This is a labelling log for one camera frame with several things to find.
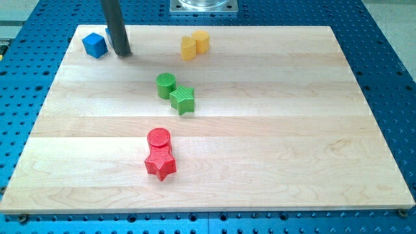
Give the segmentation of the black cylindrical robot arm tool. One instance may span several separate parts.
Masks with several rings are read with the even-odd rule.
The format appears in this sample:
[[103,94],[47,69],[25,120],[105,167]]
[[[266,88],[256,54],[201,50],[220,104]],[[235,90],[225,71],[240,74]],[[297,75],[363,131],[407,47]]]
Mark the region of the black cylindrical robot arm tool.
[[114,52],[120,57],[128,57],[131,48],[119,0],[100,0],[103,14],[110,32]]

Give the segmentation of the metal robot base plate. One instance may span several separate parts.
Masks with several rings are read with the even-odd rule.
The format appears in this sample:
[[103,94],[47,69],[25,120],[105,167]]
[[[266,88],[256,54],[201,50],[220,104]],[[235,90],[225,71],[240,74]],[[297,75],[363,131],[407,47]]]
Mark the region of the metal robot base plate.
[[227,12],[237,13],[239,11],[237,0],[171,0],[171,13],[208,13]]

